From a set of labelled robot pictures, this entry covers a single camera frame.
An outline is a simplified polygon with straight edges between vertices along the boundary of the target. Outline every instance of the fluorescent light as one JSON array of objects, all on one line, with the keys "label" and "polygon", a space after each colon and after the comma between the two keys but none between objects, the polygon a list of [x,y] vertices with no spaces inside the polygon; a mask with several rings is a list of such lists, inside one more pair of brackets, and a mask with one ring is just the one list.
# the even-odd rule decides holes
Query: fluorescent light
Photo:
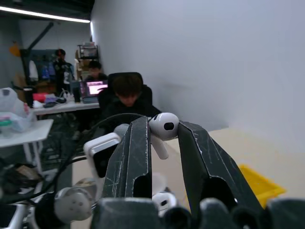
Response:
[{"label": "fluorescent light", "polygon": [[26,14],[26,15],[31,15],[31,16],[43,17],[43,18],[64,20],[64,21],[74,21],[74,22],[82,22],[82,23],[89,23],[90,22],[89,20],[82,20],[82,19],[76,19],[76,18],[66,18],[66,17],[54,16],[54,15],[49,15],[49,14],[44,14],[44,13],[35,13],[35,12],[31,12],[31,11],[18,10],[18,9],[14,9],[14,8],[3,7],[3,6],[0,6],[0,10],[7,11],[7,12],[12,12],[12,13],[21,13],[21,14]]}]

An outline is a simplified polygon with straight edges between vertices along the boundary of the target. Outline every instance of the black hair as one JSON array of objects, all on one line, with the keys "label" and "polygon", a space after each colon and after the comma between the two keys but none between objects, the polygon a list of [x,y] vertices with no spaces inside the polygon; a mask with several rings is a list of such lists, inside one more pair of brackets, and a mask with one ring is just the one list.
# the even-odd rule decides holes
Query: black hair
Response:
[{"label": "black hair", "polygon": [[66,52],[64,49],[58,49],[55,51],[55,55],[56,56],[60,56],[60,55],[66,55]]},{"label": "black hair", "polygon": [[102,65],[98,61],[90,61],[89,68],[98,68],[98,69],[101,69]]},{"label": "black hair", "polygon": [[142,90],[142,81],[134,74],[119,75],[113,80],[113,90],[122,97],[138,95]]}]

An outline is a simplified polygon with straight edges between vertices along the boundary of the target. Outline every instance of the wireless earbud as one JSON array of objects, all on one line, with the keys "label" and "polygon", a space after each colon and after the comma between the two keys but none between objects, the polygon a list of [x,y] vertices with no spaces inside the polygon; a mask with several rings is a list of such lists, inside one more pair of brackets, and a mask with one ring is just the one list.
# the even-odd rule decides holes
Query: wireless earbud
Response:
[{"label": "wireless earbud", "polygon": [[172,113],[161,113],[149,122],[152,133],[163,141],[174,139],[178,135],[179,119]]}]

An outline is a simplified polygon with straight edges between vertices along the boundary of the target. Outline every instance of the yellow container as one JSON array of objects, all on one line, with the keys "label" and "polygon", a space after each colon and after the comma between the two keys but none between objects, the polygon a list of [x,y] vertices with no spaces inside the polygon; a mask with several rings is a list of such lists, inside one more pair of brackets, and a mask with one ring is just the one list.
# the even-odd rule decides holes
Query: yellow container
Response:
[{"label": "yellow container", "polygon": [[268,199],[286,192],[284,188],[271,182],[248,166],[239,165],[238,167],[263,208],[266,207]]}]

